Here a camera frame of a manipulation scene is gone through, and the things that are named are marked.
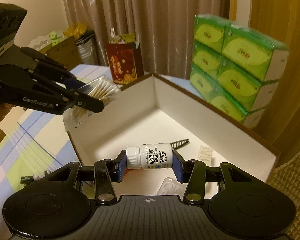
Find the clear floss pick box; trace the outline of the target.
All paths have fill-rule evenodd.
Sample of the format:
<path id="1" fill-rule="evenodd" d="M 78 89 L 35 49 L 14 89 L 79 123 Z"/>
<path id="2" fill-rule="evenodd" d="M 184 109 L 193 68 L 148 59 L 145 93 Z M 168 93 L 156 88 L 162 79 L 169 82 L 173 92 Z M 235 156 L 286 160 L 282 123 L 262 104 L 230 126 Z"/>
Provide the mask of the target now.
<path id="1" fill-rule="evenodd" d="M 187 183 L 179 183 L 176 179 L 167 177 L 163 180 L 157 192 L 157 196 L 178 195 L 180 199 L 182 199 L 186 188 Z"/>

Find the brown cardboard box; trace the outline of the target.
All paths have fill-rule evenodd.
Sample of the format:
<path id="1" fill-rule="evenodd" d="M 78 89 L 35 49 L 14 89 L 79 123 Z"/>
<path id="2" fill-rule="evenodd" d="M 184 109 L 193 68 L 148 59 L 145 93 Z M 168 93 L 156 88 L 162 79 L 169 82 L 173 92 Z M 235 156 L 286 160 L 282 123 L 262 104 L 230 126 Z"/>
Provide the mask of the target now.
<path id="1" fill-rule="evenodd" d="M 84 166 L 114 159 L 128 146 L 188 139 L 179 150 L 184 159 L 196 159 L 200 147 L 209 146 L 213 166 L 229 162 L 266 181 L 279 157 L 275 148 L 241 123 L 154 74 L 123 86 L 116 101 L 79 125 L 70 112 L 63 120 Z"/>

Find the brown curtain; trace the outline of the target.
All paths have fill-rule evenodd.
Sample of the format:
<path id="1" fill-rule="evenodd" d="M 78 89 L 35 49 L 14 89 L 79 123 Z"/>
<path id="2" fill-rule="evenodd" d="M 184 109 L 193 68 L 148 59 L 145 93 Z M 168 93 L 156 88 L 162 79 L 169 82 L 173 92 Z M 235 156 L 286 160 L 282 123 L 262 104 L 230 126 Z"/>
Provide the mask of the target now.
<path id="1" fill-rule="evenodd" d="M 86 23 L 96 36 L 99 63 L 107 65 L 110 31 L 140 39 L 147 72 L 188 79 L 197 14 L 229 16 L 230 0 L 63 0 L 70 24 Z"/>

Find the green tissue pack stack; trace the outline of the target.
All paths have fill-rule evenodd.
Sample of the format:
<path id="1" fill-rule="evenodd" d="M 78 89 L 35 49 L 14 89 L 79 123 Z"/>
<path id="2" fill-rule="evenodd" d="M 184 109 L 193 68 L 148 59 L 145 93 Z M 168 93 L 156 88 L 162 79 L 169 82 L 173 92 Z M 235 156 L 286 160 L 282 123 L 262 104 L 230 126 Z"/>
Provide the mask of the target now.
<path id="1" fill-rule="evenodd" d="M 279 85 L 289 48 L 213 15 L 194 18 L 190 84 L 211 105 L 248 128 L 259 123 Z"/>

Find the red gift bag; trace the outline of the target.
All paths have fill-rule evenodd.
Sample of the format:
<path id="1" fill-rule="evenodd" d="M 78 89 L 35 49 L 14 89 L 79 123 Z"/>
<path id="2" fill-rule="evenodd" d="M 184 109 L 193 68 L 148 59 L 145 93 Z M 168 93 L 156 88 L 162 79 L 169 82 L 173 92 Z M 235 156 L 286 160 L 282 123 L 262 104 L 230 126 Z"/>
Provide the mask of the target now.
<path id="1" fill-rule="evenodd" d="M 126 85 L 144 76 L 139 35 L 116 35 L 111 28 L 106 56 L 115 84 Z"/>

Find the cardboard boxes pile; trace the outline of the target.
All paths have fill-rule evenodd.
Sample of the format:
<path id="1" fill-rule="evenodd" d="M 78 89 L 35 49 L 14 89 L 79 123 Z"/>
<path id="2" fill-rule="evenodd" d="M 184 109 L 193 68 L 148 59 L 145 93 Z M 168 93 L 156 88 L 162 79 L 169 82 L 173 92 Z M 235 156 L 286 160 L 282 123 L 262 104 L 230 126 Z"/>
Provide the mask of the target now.
<path id="1" fill-rule="evenodd" d="M 68 71 L 80 64 L 98 64 L 95 33 L 81 22 L 66 31 L 55 30 L 39 36 L 28 46 L 64 65 Z"/>

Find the green lip balm tube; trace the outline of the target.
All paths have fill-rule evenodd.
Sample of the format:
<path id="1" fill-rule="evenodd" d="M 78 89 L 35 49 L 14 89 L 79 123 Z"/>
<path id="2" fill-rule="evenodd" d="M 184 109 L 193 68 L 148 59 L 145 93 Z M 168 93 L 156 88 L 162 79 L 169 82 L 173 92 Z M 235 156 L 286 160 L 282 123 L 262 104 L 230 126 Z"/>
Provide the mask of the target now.
<path id="1" fill-rule="evenodd" d="M 24 187 L 31 185 L 32 183 L 38 181 L 40 179 L 40 176 L 33 175 L 33 176 L 22 176 L 20 179 L 21 185 Z"/>

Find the cotton swabs bag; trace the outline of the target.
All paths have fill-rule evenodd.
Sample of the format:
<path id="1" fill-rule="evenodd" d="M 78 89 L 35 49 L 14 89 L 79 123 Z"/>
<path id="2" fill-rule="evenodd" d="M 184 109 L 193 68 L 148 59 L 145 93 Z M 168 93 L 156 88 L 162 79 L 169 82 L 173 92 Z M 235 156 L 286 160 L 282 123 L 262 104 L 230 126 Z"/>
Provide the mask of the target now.
<path id="1" fill-rule="evenodd" d="M 79 100 L 77 105 L 66 110 L 63 122 L 66 131 L 78 128 L 87 118 L 101 113 L 106 106 L 121 96 L 121 89 L 105 75 L 90 81 L 78 89 L 85 96 L 85 102 Z"/>

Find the white pill bottle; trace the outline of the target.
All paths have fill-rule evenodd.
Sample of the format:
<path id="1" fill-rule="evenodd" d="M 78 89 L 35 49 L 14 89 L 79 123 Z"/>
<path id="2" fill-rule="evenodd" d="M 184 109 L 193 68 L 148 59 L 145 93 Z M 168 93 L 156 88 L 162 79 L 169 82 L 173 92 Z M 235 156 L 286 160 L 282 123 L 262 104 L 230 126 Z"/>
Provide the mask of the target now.
<path id="1" fill-rule="evenodd" d="M 171 168 L 173 151 L 170 144 L 143 144 L 126 149 L 127 168 L 130 170 L 150 170 Z"/>

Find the quilted chair cushion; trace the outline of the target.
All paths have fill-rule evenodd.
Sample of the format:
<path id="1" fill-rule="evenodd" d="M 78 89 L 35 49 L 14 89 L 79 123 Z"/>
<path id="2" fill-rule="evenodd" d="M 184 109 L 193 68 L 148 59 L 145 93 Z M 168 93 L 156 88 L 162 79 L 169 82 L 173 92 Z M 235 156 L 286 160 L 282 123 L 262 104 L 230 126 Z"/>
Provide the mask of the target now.
<path id="1" fill-rule="evenodd" d="M 287 235 L 300 239 L 300 152 L 285 164 L 275 168 L 268 184 L 287 195 L 295 204 L 296 218 Z"/>

